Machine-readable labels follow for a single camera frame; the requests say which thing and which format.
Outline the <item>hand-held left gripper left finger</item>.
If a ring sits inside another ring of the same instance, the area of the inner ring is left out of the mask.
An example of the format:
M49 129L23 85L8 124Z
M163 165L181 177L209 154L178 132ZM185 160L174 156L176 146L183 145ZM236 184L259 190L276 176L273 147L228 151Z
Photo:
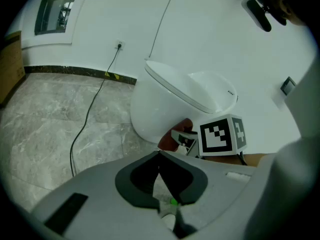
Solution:
M123 167L115 176L118 193L132 206L159 209L160 201L153 197L159 174L158 152L154 151Z

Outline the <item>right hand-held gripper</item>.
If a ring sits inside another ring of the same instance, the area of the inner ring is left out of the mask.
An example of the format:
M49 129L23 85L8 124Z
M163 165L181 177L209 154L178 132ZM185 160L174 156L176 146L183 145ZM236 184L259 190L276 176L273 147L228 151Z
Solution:
M196 144L186 153L191 157L231 156L247 148L243 118L235 114L217 117L192 117L190 132L171 130L171 137L180 146Z

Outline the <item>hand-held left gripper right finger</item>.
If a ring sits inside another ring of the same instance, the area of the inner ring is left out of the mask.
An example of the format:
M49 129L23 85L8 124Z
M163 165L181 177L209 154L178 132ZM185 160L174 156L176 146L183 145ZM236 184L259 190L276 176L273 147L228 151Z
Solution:
M164 151L159 152L159 174L183 206L197 202L208 186L208 177L201 169Z

